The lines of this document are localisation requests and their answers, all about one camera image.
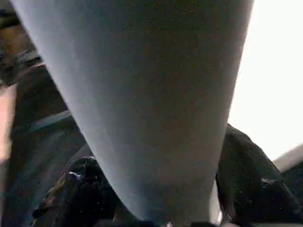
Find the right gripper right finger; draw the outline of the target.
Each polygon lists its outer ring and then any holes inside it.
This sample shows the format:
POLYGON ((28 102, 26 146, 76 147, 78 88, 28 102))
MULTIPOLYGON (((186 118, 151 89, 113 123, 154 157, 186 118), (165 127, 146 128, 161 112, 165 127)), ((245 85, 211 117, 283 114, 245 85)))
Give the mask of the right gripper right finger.
POLYGON ((254 224, 302 224, 303 208, 280 171, 248 135, 227 125, 218 170, 223 220, 254 224))

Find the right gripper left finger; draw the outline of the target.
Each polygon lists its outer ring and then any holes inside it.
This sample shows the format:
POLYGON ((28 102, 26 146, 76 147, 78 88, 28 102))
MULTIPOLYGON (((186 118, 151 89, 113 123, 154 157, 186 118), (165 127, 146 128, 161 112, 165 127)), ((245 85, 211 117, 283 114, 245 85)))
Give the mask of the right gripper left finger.
POLYGON ((120 200, 93 156, 76 160, 33 211, 34 227, 92 227, 112 220, 120 200))

